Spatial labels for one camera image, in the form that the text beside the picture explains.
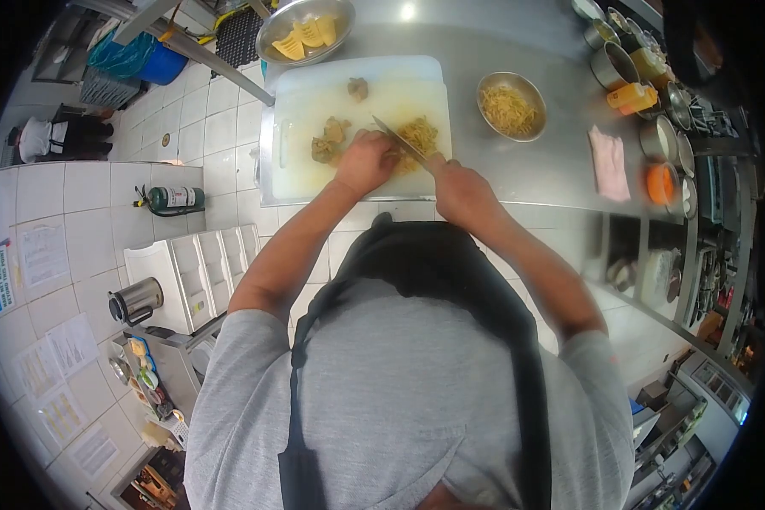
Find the stainless steel worktable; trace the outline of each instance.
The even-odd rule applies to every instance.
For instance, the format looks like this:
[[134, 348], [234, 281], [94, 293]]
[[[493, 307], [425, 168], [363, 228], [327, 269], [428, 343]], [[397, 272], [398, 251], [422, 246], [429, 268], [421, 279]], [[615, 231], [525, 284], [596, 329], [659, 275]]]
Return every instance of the stainless steel worktable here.
[[[642, 119], [622, 117], [606, 104], [606, 91], [589, 67], [582, 32], [587, 23], [569, 2], [462, 0], [375, 2], [354, 0], [357, 23], [332, 60], [366, 56], [428, 55], [442, 66], [448, 87], [453, 156], [479, 171], [504, 202], [520, 202], [647, 215], [667, 219], [649, 205], [643, 184]], [[284, 68], [270, 65], [273, 93]], [[520, 144], [495, 133], [476, 106], [476, 86], [493, 71], [513, 71], [541, 92], [547, 127], [540, 139]], [[263, 108], [258, 178], [271, 178], [273, 108]], [[632, 199], [619, 204], [595, 187], [587, 132], [596, 125], [624, 142]], [[280, 205], [262, 190], [262, 204]]]

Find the bowl of noodles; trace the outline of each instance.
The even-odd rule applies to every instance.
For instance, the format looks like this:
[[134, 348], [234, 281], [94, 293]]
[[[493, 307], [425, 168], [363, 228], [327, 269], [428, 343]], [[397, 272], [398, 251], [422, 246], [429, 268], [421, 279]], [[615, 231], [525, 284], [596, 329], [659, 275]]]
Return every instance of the bowl of noodles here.
[[483, 77], [476, 100], [490, 127], [516, 142], [532, 142], [547, 125], [544, 99], [529, 80], [516, 73], [501, 71]]

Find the green fire extinguisher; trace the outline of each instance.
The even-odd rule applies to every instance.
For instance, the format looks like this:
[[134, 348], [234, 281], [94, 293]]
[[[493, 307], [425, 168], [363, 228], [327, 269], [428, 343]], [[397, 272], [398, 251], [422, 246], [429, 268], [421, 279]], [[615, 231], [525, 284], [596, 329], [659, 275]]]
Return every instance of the green fire extinguisher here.
[[141, 198], [133, 202], [133, 207], [147, 207], [156, 216], [170, 218], [204, 210], [204, 190], [201, 188], [153, 186], [145, 193], [142, 184], [141, 190], [138, 186], [135, 189]]

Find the paper notice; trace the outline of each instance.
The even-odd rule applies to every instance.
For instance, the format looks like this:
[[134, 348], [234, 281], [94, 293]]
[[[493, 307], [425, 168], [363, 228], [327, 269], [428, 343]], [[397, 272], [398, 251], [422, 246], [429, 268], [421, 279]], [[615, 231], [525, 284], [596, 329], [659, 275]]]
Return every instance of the paper notice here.
[[34, 342], [15, 356], [14, 369], [33, 402], [46, 399], [65, 382], [47, 340]]
[[100, 423], [95, 423], [68, 447], [68, 455], [88, 478], [95, 480], [119, 454], [119, 449]]
[[45, 428], [60, 446], [70, 443], [88, 424], [85, 413], [67, 384], [55, 389], [51, 397], [41, 402], [37, 412]]
[[80, 313], [45, 333], [54, 358], [67, 379], [91, 363], [99, 355], [88, 314]]
[[27, 287], [68, 274], [65, 225], [37, 227], [20, 236], [20, 264]]

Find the chef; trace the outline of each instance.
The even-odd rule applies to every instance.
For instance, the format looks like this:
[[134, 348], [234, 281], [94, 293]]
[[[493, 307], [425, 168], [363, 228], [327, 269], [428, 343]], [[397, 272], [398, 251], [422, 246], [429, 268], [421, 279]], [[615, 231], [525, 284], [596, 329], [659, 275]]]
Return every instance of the chef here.
[[20, 159], [33, 163], [37, 156], [49, 153], [65, 157], [93, 158], [95, 154], [108, 154], [113, 144], [101, 141], [113, 135], [111, 124], [102, 124], [93, 117], [82, 117], [67, 122], [40, 121], [31, 117], [22, 129], [13, 128], [9, 145], [18, 145]]
[[[601, 312], [455, 160], [428, 160], [447, 223], [378, 216], [289, 348], [289, 309], [323, 243], [391, 176], [393, 148], [359, 130], [235, 289], [193, 410], [190, 505], [621, 508], [632, 414]], [[520, 274], [559, 333], [557, 357], [471, 236]]]

